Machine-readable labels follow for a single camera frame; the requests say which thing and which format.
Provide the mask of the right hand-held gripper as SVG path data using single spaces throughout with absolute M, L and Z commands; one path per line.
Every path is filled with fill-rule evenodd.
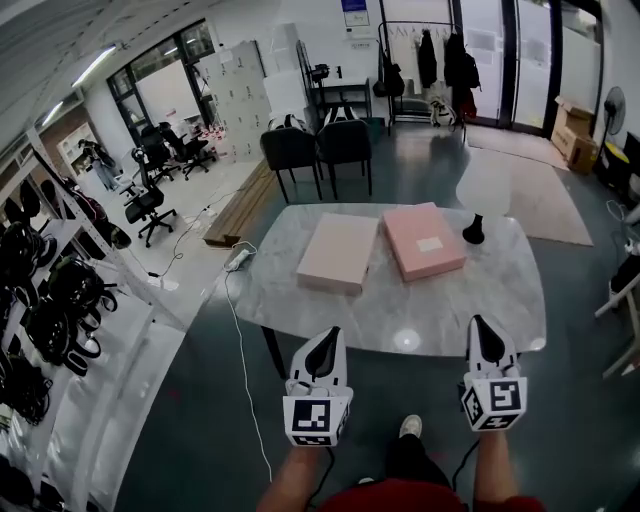
M 474 315 L 467 330 L 469 371 L 459 398 L 472 431 L 510 429 L 527 410 L 528 380 L 512 337 L 492 318 Z

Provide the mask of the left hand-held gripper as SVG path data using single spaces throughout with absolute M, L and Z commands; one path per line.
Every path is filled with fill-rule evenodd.
M 283 397 L 284 431 L 293 446 L 338 445 L 353 399 L 352 388 L 339 386 L 346 379 L 346 346 L 340 327 L 321 331 L 294 353 Z

